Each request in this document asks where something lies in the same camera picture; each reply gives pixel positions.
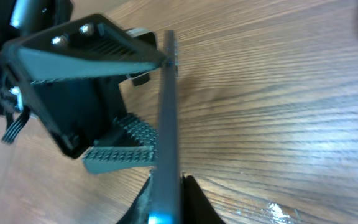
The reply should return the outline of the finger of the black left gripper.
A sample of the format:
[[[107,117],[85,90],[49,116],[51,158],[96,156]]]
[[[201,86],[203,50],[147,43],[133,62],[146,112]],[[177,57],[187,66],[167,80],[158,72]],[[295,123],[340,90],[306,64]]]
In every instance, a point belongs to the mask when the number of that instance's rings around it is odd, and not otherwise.
[[[82,162],[91,174],[155,164],[157,131],[134,114],[115,118],[112,129],[86,151]]]
[[[10,40],[0,53],[0,63],[12,70],[13,79],[28,83],[147,73],[165,59],[102,14]]]

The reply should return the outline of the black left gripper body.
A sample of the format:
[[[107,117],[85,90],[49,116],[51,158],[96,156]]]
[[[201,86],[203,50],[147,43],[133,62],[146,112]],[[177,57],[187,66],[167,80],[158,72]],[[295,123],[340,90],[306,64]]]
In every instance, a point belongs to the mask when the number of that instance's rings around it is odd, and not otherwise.
[[[0,31],[3,45],[18,38],[16,29]],[[7,119],[2,141],[12,144],[31,114],[39,117],[64,155],[76,159],[127,110],[119,88],[125,76],[28,83],[13,79],[0,64],[0,115]]]

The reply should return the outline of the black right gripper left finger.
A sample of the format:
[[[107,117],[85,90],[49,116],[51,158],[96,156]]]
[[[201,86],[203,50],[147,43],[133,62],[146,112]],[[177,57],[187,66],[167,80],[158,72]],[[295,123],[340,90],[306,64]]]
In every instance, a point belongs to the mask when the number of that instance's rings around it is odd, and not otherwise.
[[[151,172],[137,197],[117,224],[147,224],[150,212],[154,173]]]

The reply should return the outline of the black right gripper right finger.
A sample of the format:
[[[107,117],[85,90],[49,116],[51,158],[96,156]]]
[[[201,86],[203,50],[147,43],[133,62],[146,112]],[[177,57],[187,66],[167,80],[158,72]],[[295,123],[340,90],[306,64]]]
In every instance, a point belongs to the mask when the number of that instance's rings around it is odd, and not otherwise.
[[[192,175],[182,176],[184,224],[225,224]]]

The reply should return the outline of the black Samsung Galaxy smartphone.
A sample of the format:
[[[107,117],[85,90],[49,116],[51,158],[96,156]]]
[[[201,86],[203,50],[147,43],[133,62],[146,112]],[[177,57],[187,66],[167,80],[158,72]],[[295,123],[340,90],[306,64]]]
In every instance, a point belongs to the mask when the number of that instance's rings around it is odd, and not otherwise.
[[[158,144],[148,222],[181,223],[181,181],[178,161],[177,43],[173,30],[165,32],[167,60],[161,67]]]

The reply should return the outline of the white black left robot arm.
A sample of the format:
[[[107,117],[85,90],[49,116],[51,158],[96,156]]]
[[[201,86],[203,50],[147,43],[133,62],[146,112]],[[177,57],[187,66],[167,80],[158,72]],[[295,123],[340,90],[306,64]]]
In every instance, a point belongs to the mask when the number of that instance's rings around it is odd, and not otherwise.
[[[120,84],[143,85],[162,66],[156,35],[72,12],[71,1],[0,1],[1,141],[12,144],[36,117],[92,174],[152,166],[157,132],[127,111]]]

